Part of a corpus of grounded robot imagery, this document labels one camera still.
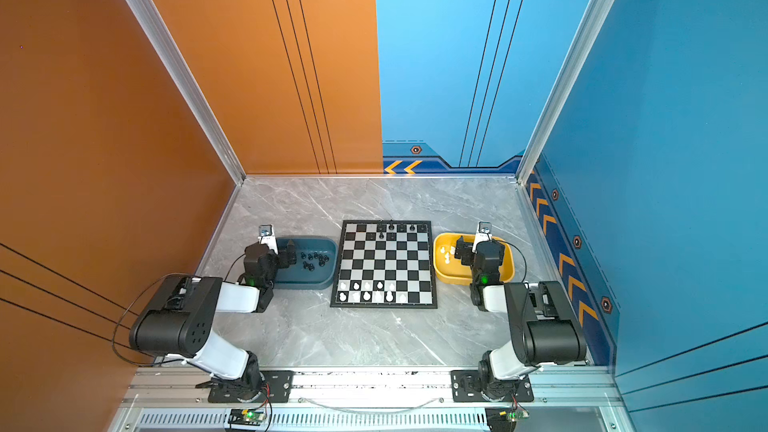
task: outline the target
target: blue wall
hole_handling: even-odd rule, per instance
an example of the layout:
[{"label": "blue wall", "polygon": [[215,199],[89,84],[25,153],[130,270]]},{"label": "blue wall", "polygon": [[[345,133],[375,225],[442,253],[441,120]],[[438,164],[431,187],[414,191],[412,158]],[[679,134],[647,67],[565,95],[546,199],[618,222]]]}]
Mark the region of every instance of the blue wall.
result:
[{"label": "blue wall", "polygon": [[725,430],[686,417],[734,403],[763,427],[764,390],[697,399],[768,382],[766,34],[768,0],[616,0],[544,148],[618,302],[640,431]]},{"label": "blue wall", "polygon": [[494,0],[376,0],[384,141],[425,142],[451,166],[499,166],[521,153],[588,2],[497,0],[488,32]]}]

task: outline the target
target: chessboard frame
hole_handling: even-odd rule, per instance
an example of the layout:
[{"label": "chessboard frame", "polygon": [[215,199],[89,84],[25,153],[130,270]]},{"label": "chessboard frame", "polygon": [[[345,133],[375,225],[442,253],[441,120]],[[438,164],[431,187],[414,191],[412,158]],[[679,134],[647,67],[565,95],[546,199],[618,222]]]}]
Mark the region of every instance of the chessboard frame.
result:
[{"label": "chessboard frame", "polygon": [[[429,276],[432,283],[432,303],[431,304],[400,304],[400,303],[384,303],[384,304],[374,304],[374,303],[365,303],[365,302],[338,302],[336,300],[336,297],[338,297],[338,290],[339,287],[339,280],[340,280],[340,273],[341,273],[341,260],[342,260],[342,248],[344,246],[345,241],[345,234],[346,234],[346,226],[349,224],[393,224],[394,226],[397,226],[398,224],[406,224],[410,225],[413,224],[415,226],[419,225],[426,225],[427,226],[427,236],[428,236],[428,252],[429,252]],[[330,305],[331,307],[341,307],[341,308],[410,308],[410,309],[433,309],[437,308],[437,281],[436,281],[436,274],[435,274],[435,261],[434,261],[434,251],[432,250],[434,247],[434,237],[432,236],[432,221],[429,220],[387,220],[387,219],[373,219],[373,220],[345,220],[342,222],[341,225],[341,235],[339,238],[339,245],[338,250],[339,253],[336,254],[336,266],[333,271],[333,290],[331,292],[330,297]]]}]

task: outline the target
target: chessboard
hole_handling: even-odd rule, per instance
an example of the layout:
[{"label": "chessboard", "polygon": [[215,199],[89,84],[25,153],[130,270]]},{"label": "chessboard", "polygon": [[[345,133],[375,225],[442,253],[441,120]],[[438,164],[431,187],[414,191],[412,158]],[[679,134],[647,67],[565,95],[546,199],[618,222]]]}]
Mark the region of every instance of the chessboard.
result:
[{"label": "chessboard", "polygon": [[345,220],[331,307],[437,308],[432,224]]}]

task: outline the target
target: black mounting plate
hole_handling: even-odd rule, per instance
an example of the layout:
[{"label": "black mounting plate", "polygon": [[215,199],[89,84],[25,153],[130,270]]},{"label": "black mounting plate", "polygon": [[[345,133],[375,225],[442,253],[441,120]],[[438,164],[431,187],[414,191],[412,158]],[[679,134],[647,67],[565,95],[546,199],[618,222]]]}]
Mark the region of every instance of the black mounting plate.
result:
[{"label": "black mounting plate", "polygon": [[[288,401],[290,390],[293,388],[293,370],[262,370],[264,381],[270,385],[270,402],[273,404],[284,404]],[[210,404],[239,404],[236,398],[237,390],[229,389],[226,386],[210,389],[208,394],[208,403]],[[248,404],[261,404],[264,402],[264,392],[254,397]]]},{"label": "black mounting plate", "polygon": [[[504,380],[514,386],[514,398],[518,402],[533,402],[531,381],[526,377],[521,380]],[[490,402],[480,391],[480,373],[474,370],[451,370],[451,387],[454,402]],[[512,402],[512,394],[505,396],[501,402]]]}]

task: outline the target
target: diagonal black stripe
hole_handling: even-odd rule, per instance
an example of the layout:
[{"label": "diagonal black stripe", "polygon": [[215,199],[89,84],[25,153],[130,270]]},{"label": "diagonal black stripe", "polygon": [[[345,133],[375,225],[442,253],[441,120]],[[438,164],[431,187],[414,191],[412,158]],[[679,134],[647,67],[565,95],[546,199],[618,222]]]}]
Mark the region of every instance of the diagonal black stripe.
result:
[{"label": "diagonal black stripe", "polygon": [[[97,316],[101,317],[102,319],[104,319],[104,320],[106,320],[106,321],[110,321],[110,322],[111,322],[111,323],[113,323],[113,324],[116,324],[116,323],[117,323],[116,321],[113,321],[113,320],[112,320],[112,319],[110,319],[109,317],[105,317],[105,316],[101,315],[101,314],[100,314],[100,313],[98,313],[98,312],[93,312],[93,311],[92,311],[91,309],[89,309],[89,308],[83,307],[83,306],[82,306],[82,305],[80,305],[80,304],[76,304],[76,303],[74,303],[74,302],[72,302],[72,301],[70,301],[70,300],[67,300],[67,299],[63,298],[61,295],[56,295],[56,294],[54,294],[53,292],[47,291],[47,290],[45,290],[45,289],[44,289],[44,288],[42,288],[42,287],[38,287],[37,285],[35,285],[35,284],[31,283],[31,282],[27,282],[27,281],[25,281],[23,278],[20,278],[20,277],[16,277],[14,274],[11,274],[11,273],[9,273],[9,272],[6,272],[6,271],[2,270],[1,268],[0,268],[0,272],[1,272],[1,273],[3,273],[3,274],[6,274],[6,275],[7,275],[7,276],[9,276],[9,277],[15,278],[15,279],[16,279],[16,280],[18,280],[19,282],[23,282],[23,283],[25,283],[26,285],[29,285],[30,287],[34,287],[34,288],[36,288],[36,289],[37,289],[37,290],[39,290],[39,291],[43,291],[43,292],[45,292],[46,294],[49,294],[49,295],[53,295],[54,297],[56,297],[56,298],[59,298],[59,299],[63,300],[64,302],[67,302],[68,304],[72,304],[72,305],[73,305],[73,306],[75,306],[75,307],[81,308],[81,309],[83,309],[83,310],[84,310],[84,311],[86,311],[86,312],[91,312],[93,315],[97,315]],[[126,326],[124,326],[124,325],[122,325],[122,324],[120,324],[120,326],[121,326],[122,328],[124,328],[124,329],[130,330],[128,327],[126,327]]]},{"label": "diagonal black stripe", "polygon": [[472,104],[469,106],[469,118],[467,118],[467,129],[464,131],[464,143],[462,144],[462,154],[458,158],[458,166],[462,166],[464,159],[464,148],[467,145],[467,134],[469,134],[469,124],[472,122],[472,108],[475,107],[475,97],[478,94],[478,84],[480,83],[480,72],[482,71],[482,62],[485,60],[485,49],[488,47],[488,36],[491,35],[491,23],[493,22],[493,12],[496,10],[496,0],[493,0],[491,7],[491,18],[488,19],[488,31],[485,33],[485,43],[482,46],[482,55],[480,56],[480,67],[478,68],[478,78],[475,81],[475,91],[472,94]]},{"label": "diagonal black stripe", "polygon": [[659,362],[664,362],[665,360],[669,360],[669,359],[672,359],[672,358],[679,357],[679,356],[681,356],[683,354],[687,354],[688,352],[693,352],[694,350],[698,350],[700,348],[705,348],[705,347],[707,347],[709,345],[716,344],[717,342],[725,341],[725,340],[727,340],[729,338],[733,338],[733,337],[735,337],[737,335],[741,335],[741,334],[744,334],[746,332],[753,331],[753,330],[755,330],[757,328],[765,327],[766,325],[768,325],[768,322],[763,322],[762,324],[754,325],[754,326],[752,326],[750,328],[745,328],[743,331],[734,332],[734,333],[732,333],[730,335],[726,335],[725,337],[721,337],[719,339],[716,339],[716,340],[713,340],[713,341],[710,341],[710,342],[706,342],[705,344],[702,344],[702,345],[697,345],[696,347],[692,347],[692,348],[690,348],[688,350],[683,350],[682,352],[677,352],[676,354],[672,354],[669,357],[665,357],[665,358],[659,359],[659,360],[654,360],[653,362],[651,362],[649,364],[641,365],[641,366],[636,367],[636,368],[634,368],[632,370],[627,370],[626,372],[622,372],[620,374],[617,374],[616,377],[621,377],[622,375],[631,374],[632,372],[635,372],[637,370],[645,369],[646,367],[650,367],[651,365],[656,365]]},{"label": "diagonal black stripe", "polygon": [[467,167],[472,161],[472,153],[475,151],[475,142],[478,139],[478,130],[480,130],[480,121],[482,120],[482,111],[485,108],[485,100],[488,98],[488,89],[491,87],[491,79],[493,78],[493,68],[496,65],[496,56],[498,55],[498,46],[502,43],[502,35],[504,35],[504,24],[507,22],[507,12],[509,12],[509,3],[512,0],[507,0],[507,7],[504,9],[504,19],[502,20],[502,29],[498,32],[498,40],[496,41],[496,50],[493,53],[493,62],[491,62],[491,73],[488,74],[488,83],[485,84],[485,95],[482,98],[482,105],[480,106],[480,115],[478,116],[478,124],[475,127],[475,138],[472,140],[472,148],[469,149],[469,158],[467,159]]},{"label": "diagonal black stripe", "polygon": [[482,134],[482,142],[480,142],[480,150],[478,151],[478,159],[475,162],[475,167],[480,163],[480,154],[482,154],[482,147],[485,145],[485,136],[488,134],[488,124],[491,123],[491,116],[493,115],[493,108],[496,105],[496,97],[498,96],[498,88],[502,84],[502,78],[504,77],[504,68],[507,66],[507,58],[509,58],[509,50],[512,48],[512,39],[514,38],[514,32],[518,28],[518,20],[520,20],[520,10],[523,8],[523,1],[520,0],[520,5],[518,6],[518,16],[514,18],[514,26],[512,28],[512,35],[509,37],[509,45],[507,45],[507,54],[504,56],[504,64],[502,65],[502,73],[498,75],[498,83],[496,84],[496,93],[493,94],[493,103],[491,104],[491,111],[488,113],[488,121],[485,123],[485,131]]},{"label": "diagonal black stripe", "polygon": [[288,44],[286,43],[285,35],[283,34],[283,26],[280,24],[280,16],[277,15],[277,5],[275,0],[272,0],[272,8],[275,10],[275,18],[277,18],[277,28],[280,29],[280,36],[283,38],[283,46],[286,49],[286,57],[288,58],[288,67],[290,67],[290,73],[293,76],[293,85],[296,88],[296,96],[299,97],[299,106],[301,106],[301,113],[304,116],[304,125],[306,125],[306,134],[310,138],[310,146],[312,146],[312,154],[315,156],[315,165],[317,166],[317,173],[320,172],[320,163],[317,161],[317,152],[315,152],[315,144],[312,142],[312,133],[310,132],[310,123],[306,120],[306,112],[304,111],[304,104],[301,101],[301,94],[299,93],[299,83],[296,81],[296,74],[293,72],[293,64],[290,62],[290,54],[288,53]]},{"label": "diagonal black stripe", "polygon": [[326,106],[322,102],[322,90],[320,88],[320,79],[317,77],[317,67],[315,66],[315,55],[312,53],[312,42],[310,41],[310,31],[307,29],[306,26],[306,17],[304,16],[304,5],[302,5],[301,0],[299,0],[299,7],[301,8],[301,19],[304,22],[304,32],[306,33],[306,43],[310,46],[310,59],[312,59],[312,68],[315,72],[315,82],[317,82],[317,93],[320,96],[320,108],[322,110],[322,118],[326,121],[326,134],[328,134],[328,147],[331,149],[331,159],[333,160],[333,171],[335,173],[339,173],[339,170],[336,168],[336,156],[333,154],[333,141],[331,140],[331,131],[328,128],[328,116],[326,116]]},{"label": "diagonal black stripe", "polygon": [[748,389],[734,390],[733,392],[723,392],[722,394],[707,395],[706,397],[699,397],[695,399],[678,400],[677,402],[670,402],[669,404],[654,405],[652,407],[646,407],[646,408],[635,409],[635,410],[627,410],[627,412],[629,413],[642,412],[643,410],[659,409],[662,407],[669,407],[671,405],[688,404],[689,402],[697,402],[699,400],[706,400],[706,399],[715,399],[718,397],[726,397],[728,395],[743,394],[744,392],[754,392],[755,390],[762,390],[762,389],[768,389],[768,385],[761,385],[759,387],[752,387]]},{"label": "diagonal black stripe", "polygon": [[[125,307],[123,307],[123,306],[122,306],[122,305],[120,305],[119,303],[117,303],[117,302],[115,302],[115,301],[111,301],[110,299],[106,298],[106,297],[105,297],[105,296],[103,296],[102,294],[100,294],[100,293],[98,293],[98,292],[94,292],[94,291],[92,291],[90,288],[88,288],[88,287],[85,287],[84,285],[77,283],[76,281],[74,281],[74,280],[70,279],[69,277],[67,277],[67,276],[65,276],[65,275],[59,274],[58,272],[56,272],[56,271],[55,271],[55,270],[53,270],[52,268],[50,268],[50,267],[46,267],[45,265],[43,265],[43,264],[41,264],[40,262],[38,262],[38,261],[34,260],[33,258],[27,257],[26,255],[22,254],[22,253],[21,253],[21,252],[19,252],[18,250],[14,250],[13,248],[10,248],[9,246],[7,246],[7,245],[5,245],[5,244],[3,244],[3,243],[1,243],[1,242],[0,242],[0,245],[1,245],[1,246],[3,246],[4,248],[6,248],[7,250],[9,250],[9,251],[13,252],[14,254],[18,255],[19,257],[24,257],[24,258],[26,258],[27,260],[29,260],[30,262],[32,262],[33,264],[39,265],[40,267],[43,267],[45,270],[47,270],[47,271],[49,271],[49,272],[52,272],[53,274],[56,274],[56,275],[58,275],[59,277],[61,277],[61,278],[62,278],[62,279],[64,279],[65,281],[71,282],[72,284],[75,284],[75,285],[77,285],[77,286],[78,286],[78,287],[80,287],[80,288],[84,288],[84,289],[85,289],[85,290],[87,290],[88,292],[91,292],[92,294],[94,294],[94,295],[97,295],[97,296],[101,297],[103,300],[105,300],[105,301],[109,302],[110,304],[114,304],[114,305],[117,305],[117,306],[118,306],[118,307],[120,307],[121,309],[125,310]],[[130,311],[130,310],[129,310],[129,312],[131,312],[133,315],[136,315],[136,316],[138,316],[138,314],[137,314],[136,312],[133,312],[133,311]]]},{"label": "diagonal black stripe", "polygon": [[306,84],[306,94],[310,96],[310,106],[312,107],[312,115],[315,117],[315,128],[317,128],[317,138],[320,140],[320,150],[322,151],[322,160],[326,163],[326,173],[330,173],[330,170],[328,169],[328,158],[326,158],[326,148],[322,144],[322,135],[320,134],[320,124],[317,121],[317,114],[315,113],[315,101],[312,100],[312,91],[310,90],[310,81],[306,78],[306,69],[304,68],[304,59],[301,56],[301,47],[299,46],[299,36],[296,34],[296,25],[293,24],[293,14],[290,11],[290,2],[288,2],[288,0],[286,0],[286,6],[288,7],[288,17],[290,18],[290,26],[293,28],[293,39],[296,41],[296,50],[299,52],[299,62],[301,63],[301,70],[302,72],[304,72],[304,83]]},{"label": "diagonal black stripe", "polygon": [[690,379],[692,377],[696,377],[696,376],[699,376],[699,375],[708,374],[709,372],[717,372],[718,370],[732,368],[732,367],[735,367],[737,365],[748,364],[749,362],[754,362],[755,360],[763,360],[764,358],[768,358],[768,354],[761,355],[759,357],[755,357],[755,358],[752,358],[752,359],[741,360],[739,362],[733,362],[732,364],[728,364],[728,365],[722,365],[720,367],[715,367],[714,369],[705,370],[704,372],[696,372],[696,374],[686,375],[685,377],[681,377],[681,378],[677,378],[677,379],[672,379],[672,380],[667,380],[665,382],[660,382],[658,384],[649,385],[647,387],[643,387],[643,388],[639,388],[639,389],[635,389],[635,390],[630,390],[629,392],[622,392],[621,395],[627,395],[627,394],[632,394],[634,392],[640,392],[641,390],[646,390],[646,389],[651,389],[651,388],[654,388],[654,387],[659,387],[660,385],[672,384],[673,382],[677,382],[679,380]]},{"label": "diagonal black stripe", "polygon": [[[81,331],[81,332],[85,332],[85,333],[86,333],[86,334],[88,334],[88,335],[93,335],[94,337],[98,337],[98,338],[100,338],[100,339],[103,339],[103,340],[105,340],[105,341],[107,341],[107,342],[109,342],[109,343],[111,343],[111,342],[112,342],[111,340],[109,340],[109,339],[108,339],[108,338],[106,338],[106,337],[101,337],[101,335],[99,335],[99,334],[94,334],[94,333],[93,333],[93,332],[91,332],[91,331],[86,331],[85,329],[83,329],[83,328],[80,328],[80,327],[78,327],[77,325],[72,325],[72,324],[68,324],[67,322],[63,322],[63,321],[60,321],[60,320],[58,320],[57,318],[53,318],[53,317],[51,317],[50,315],[46,315],[46,314],[44,314],[43,312],[37,312],[37,311],[35,311],[35,310],[32,310],[32,309],[30,309],[30,308],[27,308],[27,307],[25,307],[25,306],[23,306],[23,305],[20,305],[20,304],[17,304],[17,303],[15,303],[15,302],[11,302],[11,301],[9,301],[9,300],[7,300],[7,299],[4,299],[4,298],[2,298],[2,297],[0,297],[0,301],[3,301],[3,302],[5,302],[6,304],[15,305],[16,307],[18,307],[18,308],[20,308],[20,309],[23,309],[23,310],[25,310],[25,311],[27,311],[27,312],[32,312],[33,314],[39,315],[39,316],[41,316],[41,317],[45,317],[45,318],[51,319],[53,322],[59,322],[60,324],[62,324],[62,325],[66,325],[67,327],[72,327],[72,328],[73,328],[73,329],[75,329],[75,330],[78,330],[78,331]],[[116,343],[117,345],[120,345],[120,346],[122,346],[122,347],[125,347],[125,348],[127,348],[127,349],[130,349],[130,347],[129,347],[129,346],[127,346],[127,345],[122,345],[120,342],[117,342],[117,341],[116,341],[115,343]]]}]

